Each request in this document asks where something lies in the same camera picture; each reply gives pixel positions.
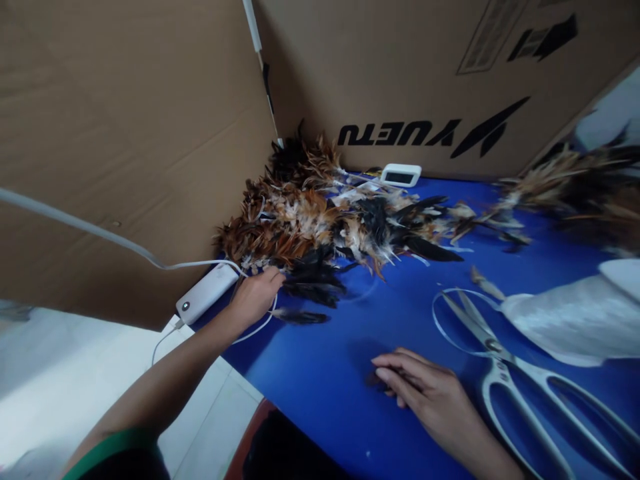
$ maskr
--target cardboard wall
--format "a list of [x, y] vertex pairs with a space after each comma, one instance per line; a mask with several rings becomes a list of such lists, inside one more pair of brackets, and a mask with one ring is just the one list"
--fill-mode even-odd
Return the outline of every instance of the cardboard wall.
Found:
[[640, 53], [636, 0], [255, 0], [254, 8], [279, 135], [304, 117], [308, 134], [342, 140], [355, 169], [395, 162], [434, 177], [516, 175]]
[[[5, 1], [0, 38], [0, 185], [211, 258], [274, 137], [242, 2]], [[160, 329], [203, 273], [2, 203], [0, 225], [0, 298], [29, 305]]]

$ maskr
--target scissor blade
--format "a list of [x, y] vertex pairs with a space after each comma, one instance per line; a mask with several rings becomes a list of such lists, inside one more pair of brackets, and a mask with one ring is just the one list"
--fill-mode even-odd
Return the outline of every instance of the scissor blade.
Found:
[[480, 313], [480, 310], [478, 310], [478, 308], [473, 304], [467, 294], [462, 290], [458, 290], [458, 296], [460, 297], [460, 301], [462, 302], [462, 306], [465, 308], [467, 315], [470, 316], [471, 319], [474, 320], [487, 335], [495, 337], [493, 330], [491, 330], [491, 327]]
[[462, 310], [462, 308], [460, 308], [458, 306], [458, 304], [456, 302], [454, 302], [450, 296], [448, 296], [446, 293], [442, 292], [442, 296], [445, 298], [445, 301], [447, 302], [447, 304], [450, 306], [451, 310], [453, 310], [453, 312], [455, 313], [456, 317], [458, 317], [460, 319], [460, 321], [462, 323], [465, 324], [465, 326], [471, 330], [472, 334], [475, 335], [475, 337], [480, 340], [480, 342], [484, 345], [486, 340], [488, 339], [492, 339], [494, 338], [493, 335], [488, 334], [484, 328], [482, 328], [482, 326], [480, 326], [474, 319], [472, 319], [467, 312], [465, 312], [464, 310]]

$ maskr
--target yuetu logo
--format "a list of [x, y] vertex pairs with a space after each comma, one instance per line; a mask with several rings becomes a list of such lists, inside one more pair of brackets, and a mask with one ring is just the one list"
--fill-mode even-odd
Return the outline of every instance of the yuetu logo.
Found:
[[[471, 130], [455, 148], [451, 158], [462, 155], [479, 142], [482, 142], [480, 157], [483, 157], [502, 137], [507, 128], [506, 120], [529, 98], [524, 97], [522, 100], [518, 100]], [[428, 120], [413, 121], [407, 124], [405, 122], [384, 122], [380, 126], [380, 132], [378, 132], [378, 138], [375, 141], [371, 138], [375, 130], [374, 123], [368, 123], [360, 137], [358, 137], [360, 128], [357, 125], [345, 125], [340, 129], [338, 145], [344, 145], [348, 139], [347, 145], [408, 145], [411, 142], [411, 145], [436, 145], [439, 143], [450, 147], [453, 145], [455, 129], [461, 121], [461, 119], [449, 120], [444, 128], [426, 143], [424, 141], [433, 128], [433, 124]]]

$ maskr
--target scissors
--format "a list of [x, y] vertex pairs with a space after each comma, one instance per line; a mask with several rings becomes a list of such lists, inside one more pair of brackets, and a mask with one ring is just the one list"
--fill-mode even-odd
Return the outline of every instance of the scissors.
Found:
[[488, 410], [489, 416], [491, 417], [492, 422], [510, 446], [511, 450], [520, 458], [520, 460], [529, 468], [529, 470], [535, 474], [535, 476], [539, 479], [542, 478], [534, 468], [527, 462], [527, 460], [520, 454], [517, 448], [514, 446], [513, 442], [510, 440], [508, 435], [506, 434], [502, 424], [500, 424], [500, 420], [495, 414], [493, 409], [493, 404], [491, 403], [490, 390], [493, 385], [501, 385], [506, 388], [507, 392], [510, 394], [511, 399], [515, 402], [516, 407], [520, 410], [520, 413], [525, 418], [526, 422], [529, 424], [530, 428], [533, 430], [534, 434], [541, 441], [544, 448], [550, 454], [551, 458], [560, 468], [561, 472], [564, 474], [564, 478], [574, 479], [575, 474], [571, 470], [569, 463], [566, 458], [562, 455], [556, 444], [553, 442], [551, 436], [545, 430], [545, 428], [540, 423], [540, 420], [535, 416], [533, 410], [531, 410], [529, 404], [526, 402], [516, 385], [514, 384], [511, 376], [509, 374], [509, 368], [507, 364], [511, 367], [517, 368], [520, 372], [525, 374], [530, 380], [532, 380], [538, 388], [544, 392], [546, 397], [554, 404], [567, 420], [573, 424], [576, 429], [586, 438], [588, 444], [592, 447], [596, 453], [600, 454], [608, 464], [610, 464], [618, 473], [624, 475], [627, 478], [634, 479], [634, 475], [632, 475], [629, 470], [615, 458], [609, 450], [580, 422], [580, 420], [573, 414], [573, 412], [566, 406], [566, 404], [560, 399], [560, 397], [550, 388], [549, 381], [556, 381], [574, 392], [580, 394], [582, 398], [588, 400], [592, 404], [592, 406], [597, 407], [599, 412], [611, 422], [616, 428], [620, 430], [622, 434], [624, 434], [630, 441], [634, 442], [636, 445], [640, 447], [640, 437], [636, 432], [634, 432], [618, 415], [616, 415], [612, 410], [610, 410], [604, 403], [590, 394], [588, 391], [584, 390], [578, 384], [572, 382], [566, 377], [562, 375], [558, 375], [549, 370], [537, 367], [532, 365], [518, 357], [514, 354], [510, 353], [496, 338], [495, 334], [487, 324], [486, 320], [482, 317], [482, 314], [478, 311], [476, 306], [471, 302], [469, 297], [460, 289], [457, 290], [460, 302], [462, 303], [463, 308], [450, 298], [445, 292], [442, 292], [442, 296], [446, 300], [447, 304], [456, 314], [456, 316], [466, 325], [466, 327], [476, 336], [476, 338], [484, 345], [488, 354], [488, 358], [491, 360], [491, 367], [489, 372], [482, 380], [482, 399]]

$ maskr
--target digital timer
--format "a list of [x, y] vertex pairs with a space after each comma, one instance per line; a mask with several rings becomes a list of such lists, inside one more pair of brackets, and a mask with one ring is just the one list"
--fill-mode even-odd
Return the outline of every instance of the digital timer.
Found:
[[390, 163], [382, 170], [380, 182], [395, 187], [414, 187], [421, 173], [422, 167], [419, 165]]

